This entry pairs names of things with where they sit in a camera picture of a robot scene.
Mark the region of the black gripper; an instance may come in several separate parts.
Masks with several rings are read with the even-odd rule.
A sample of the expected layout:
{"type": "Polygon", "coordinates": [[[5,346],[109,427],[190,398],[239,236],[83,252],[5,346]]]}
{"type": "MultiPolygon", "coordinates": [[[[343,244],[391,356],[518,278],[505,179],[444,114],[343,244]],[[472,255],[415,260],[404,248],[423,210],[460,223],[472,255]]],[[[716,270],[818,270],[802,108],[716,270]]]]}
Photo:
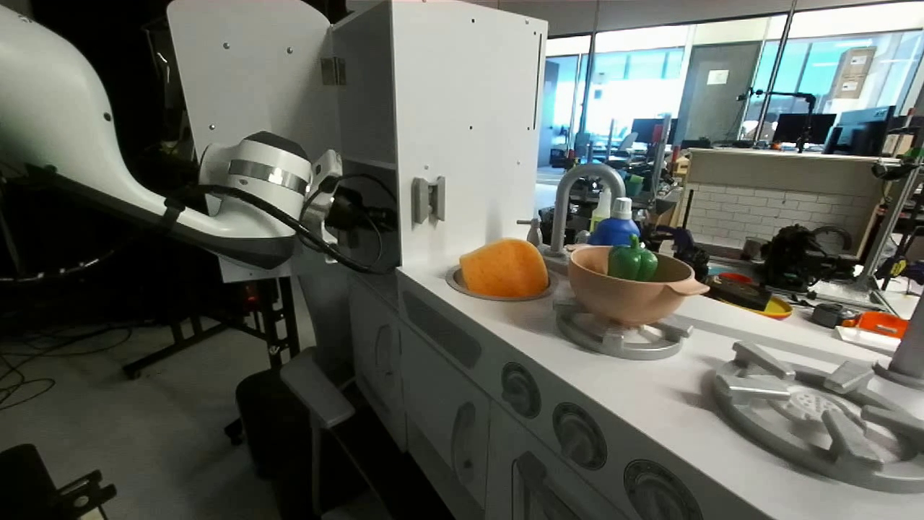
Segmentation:
{"type": "Polygon", "coordinates": [[[323,176],[303,205],[319,226],[320,252],[362,274],[386,274],[395,255],[395,195],[373,173],[323,176]]]}

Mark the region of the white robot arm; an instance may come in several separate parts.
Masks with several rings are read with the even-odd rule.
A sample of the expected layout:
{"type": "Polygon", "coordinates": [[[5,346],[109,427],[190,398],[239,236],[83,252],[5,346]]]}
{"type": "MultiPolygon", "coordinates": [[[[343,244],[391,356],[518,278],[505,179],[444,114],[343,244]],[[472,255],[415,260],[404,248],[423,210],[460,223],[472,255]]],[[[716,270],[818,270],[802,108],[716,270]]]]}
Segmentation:
{"type": "Polygon", "coordinates": [[[343,153],[323,83],[329,21],[303,0],[167,0],[166,33],[187,118],[194,176],[166,189],[145,39],[86,53],[73,30],[0,10],[0,161],[140,229],[249,270],[314,248],[340,260],[343,153]]]}

